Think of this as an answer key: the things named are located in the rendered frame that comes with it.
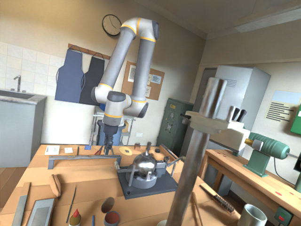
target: clock face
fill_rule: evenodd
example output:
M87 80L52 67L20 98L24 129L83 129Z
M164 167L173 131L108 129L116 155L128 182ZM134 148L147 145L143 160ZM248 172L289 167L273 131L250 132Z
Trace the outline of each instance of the clock face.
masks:
M120 28L121 22L116 16L109 14L103 18L103 29L108 35L119 35Z

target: clock hand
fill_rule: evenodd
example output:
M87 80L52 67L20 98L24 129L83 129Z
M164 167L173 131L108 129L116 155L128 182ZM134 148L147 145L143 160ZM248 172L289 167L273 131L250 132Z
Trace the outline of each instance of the clock hand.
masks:
M110 21L111 21L111 16L109 16L109 19L110 19ZM113 25L112 21L111 21L111 24L112 24L113 27L115 27L115 26ZM116 27L115 27L115 28L116 28Z

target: green metal cabinet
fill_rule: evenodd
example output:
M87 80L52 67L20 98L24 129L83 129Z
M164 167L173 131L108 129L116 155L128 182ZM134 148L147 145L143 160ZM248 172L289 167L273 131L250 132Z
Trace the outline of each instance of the green metal cabinet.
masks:
M187 125L182 124L183 117L181 114L185 114L186 111L192 111L192 108L193 104L191 103L168 99L157 139L157 146L164 144L175 155L180 155L187 130Z

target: apron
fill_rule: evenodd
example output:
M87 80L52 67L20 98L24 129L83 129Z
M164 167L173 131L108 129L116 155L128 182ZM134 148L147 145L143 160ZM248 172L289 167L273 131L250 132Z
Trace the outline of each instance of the apron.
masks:
M104 69L104 60L92 57L89 71L86 73L85 76L85 85L83 90L80 94L79 103L86 104L86 105L96 105L99 106L99 103L94 102L91 98L91 91L93 87L98 86L100 79L103 76L103 69Z
M55 100L79 103L85 74L81 69L82 53L67 50L65 64L59 68Z

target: wooden workbench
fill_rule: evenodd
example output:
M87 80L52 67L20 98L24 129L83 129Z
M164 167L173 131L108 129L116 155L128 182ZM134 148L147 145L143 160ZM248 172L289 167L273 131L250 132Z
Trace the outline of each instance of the wooden workbench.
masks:
M30 211L35 200L55 198L49 185L49 176L57 174L62 183L62 195L56 199L55 208L51 220L52 226L65 226L70 203L74 189L77 188L71 214L79 210L81 214L81 226L90 226L92 216L95 215L95 225L103 225L105 214L101 212L101 205L108 197L114 197L115 205L113 211L120 214L120 226L156 226L161 220L167 219L168 213L174 198L174 192L145 196L136 199L125 200L118 176L113 166L114 159L98 160L61 160L55 161L54 169L48 170L49 156L44 155L46 145L41 145L29 167L23 174L18 185L14 189L11 197L0 213L0 225L11 226L19 196L25 182L31 182L28 199L22 225L26 224ZM72 147L76 154L77 145L61 145L60 155L64 153L65 147ZM84 150L80 146L79 155L94 154L100 146L92 146L91 150ZM114 146L115 154L121 154L121 166L127 166L140 153L145 152L145 147L141 151L135 151L132 146L128 146L133 155L123 155L118 146ZM151 147L150 153L154 153L156 160L163 160L164 156L174 158L160 146L160 153L154 152L155 147ZM174 179L178 182L182 171L183 162L176 165ZM228 214L210 196L207 195L199 184L203 181L198 178L194 187L198 205L204 226L234 226L240 217L238 213ZM189 203L186 211L184 226L200 226L196 207Z
M268 176L264 178L254 174L243 167L248 162L241 156L235 157L229 150L206 150L199 177L204 179L206 169L210 164L219 171L213 190L218 192L223 175L225 175L274 212L279 206L287 209L294 214L290 226L301 226L301 193L294 190L293 185L267 170L265 173Z

